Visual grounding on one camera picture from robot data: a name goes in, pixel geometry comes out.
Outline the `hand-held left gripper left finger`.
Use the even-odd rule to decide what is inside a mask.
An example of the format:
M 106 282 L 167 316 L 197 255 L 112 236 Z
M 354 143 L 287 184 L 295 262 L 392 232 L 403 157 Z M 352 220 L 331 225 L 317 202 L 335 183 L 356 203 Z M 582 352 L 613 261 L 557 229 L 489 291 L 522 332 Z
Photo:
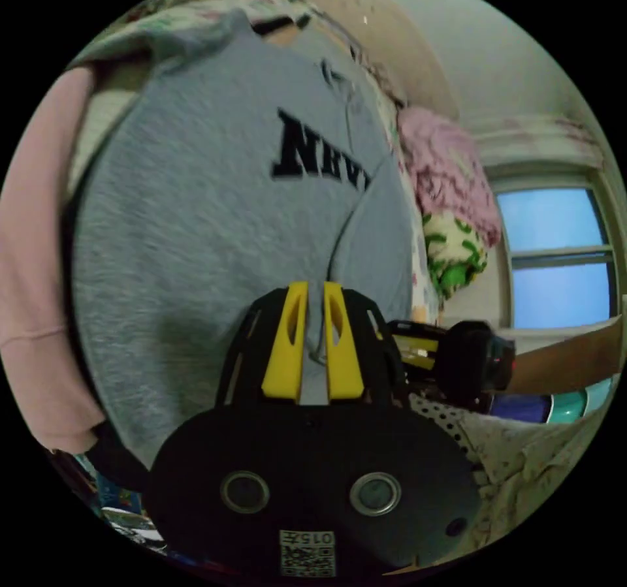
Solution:
M 267 398 L 300 398 L 307 309 L 308 283 L 299 281 L 290 284 L 261 383 L 261 390 Z

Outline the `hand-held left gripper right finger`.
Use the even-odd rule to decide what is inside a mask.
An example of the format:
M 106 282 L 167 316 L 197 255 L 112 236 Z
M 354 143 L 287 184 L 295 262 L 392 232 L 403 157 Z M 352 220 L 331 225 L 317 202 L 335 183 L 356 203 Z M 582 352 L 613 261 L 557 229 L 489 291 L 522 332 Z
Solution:
M 323 294 L 329 400 L 359 400 L 364 382 L 342 286 L 326 282 Z

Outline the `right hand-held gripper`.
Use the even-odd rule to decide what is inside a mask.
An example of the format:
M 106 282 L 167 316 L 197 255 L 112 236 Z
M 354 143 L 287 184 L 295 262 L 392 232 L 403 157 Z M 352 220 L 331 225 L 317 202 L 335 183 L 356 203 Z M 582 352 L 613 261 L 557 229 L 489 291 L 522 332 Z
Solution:
M 515 344 L 484 321 L 451 328 L 391 321 L 408 388 L 416 395 L 474 413 L 489 413 L 495 392 L 505 391 L 515 366 Z

